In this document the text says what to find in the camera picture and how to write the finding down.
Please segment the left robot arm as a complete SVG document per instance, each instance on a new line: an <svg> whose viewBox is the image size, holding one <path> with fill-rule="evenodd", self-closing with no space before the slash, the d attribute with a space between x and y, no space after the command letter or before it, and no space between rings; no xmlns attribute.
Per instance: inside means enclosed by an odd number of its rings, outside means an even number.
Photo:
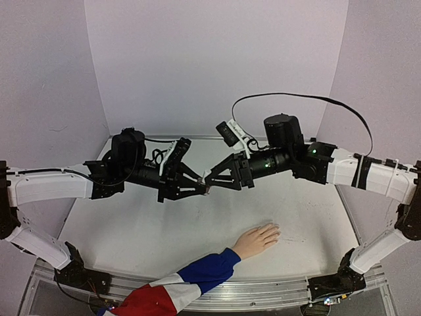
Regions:
<svg viewBox="0 0 421 316"><path fill-rule="evenodd" d="M74 287L89 280L78 250L57 236L77 199L105 199L121 194L127 184L157 191L158 201L205 195L209 188L183 157L187 138L161 140L168 147L147 158L143 132L126 128L110 140L96 161L71 167L10 168L1 162L1 239L62 271Z"/></svg>

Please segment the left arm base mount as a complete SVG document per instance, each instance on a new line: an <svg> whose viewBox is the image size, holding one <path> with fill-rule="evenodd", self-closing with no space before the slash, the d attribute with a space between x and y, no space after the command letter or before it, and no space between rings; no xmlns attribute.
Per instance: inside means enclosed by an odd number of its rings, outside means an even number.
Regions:
<svg viewBox="0 0 421 316"><path fill-rule="evenodd" d="M69 242L64 244L70 252L70 263L55 271L54 281L60 285L96 294L108 294L111 287L111 275L85 268L84 261L76 247Z"/></svg>

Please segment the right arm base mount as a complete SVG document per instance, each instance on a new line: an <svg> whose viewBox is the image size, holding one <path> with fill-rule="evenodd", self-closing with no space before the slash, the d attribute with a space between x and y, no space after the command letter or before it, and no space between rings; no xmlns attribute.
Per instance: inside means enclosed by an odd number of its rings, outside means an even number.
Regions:
<svg viewBox="0 0 421 316"><path fill-rule="evenodd" d="M307 288L310 290L313 302L343 294L352 294L366 288L364 275L350 267L351 255L354 251L355 248L352 248L344 255L336 273L308 279Z"/></svg>

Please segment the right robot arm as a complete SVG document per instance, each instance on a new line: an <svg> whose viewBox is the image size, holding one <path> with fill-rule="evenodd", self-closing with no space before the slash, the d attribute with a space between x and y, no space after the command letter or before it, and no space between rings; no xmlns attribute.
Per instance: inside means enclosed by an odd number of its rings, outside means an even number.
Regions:
<svg viewBox="0 0 421 316"><path fill-rule="evenodd" d="M285 114L265 119L267 144L262 149L251 149L253 138L235 120L216 129L234 152L206 174L210 186L241 190L260 178L290 172L298 180L337 188L363 238L344 256L334 279L361 280L374 264L420 239L419 164L306 142L298 119Z"/></svg>

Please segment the mannequin hand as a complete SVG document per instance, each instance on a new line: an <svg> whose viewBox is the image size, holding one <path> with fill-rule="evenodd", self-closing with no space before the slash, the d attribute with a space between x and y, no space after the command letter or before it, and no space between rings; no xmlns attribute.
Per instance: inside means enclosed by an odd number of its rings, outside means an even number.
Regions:
<svg viewBox="0 0 421 316"><path fill-rule="evenodd" d="M276 244L280 234L279 226L274 223L252 228L237 239L232 250L241 260L248 259Z"/></svg>

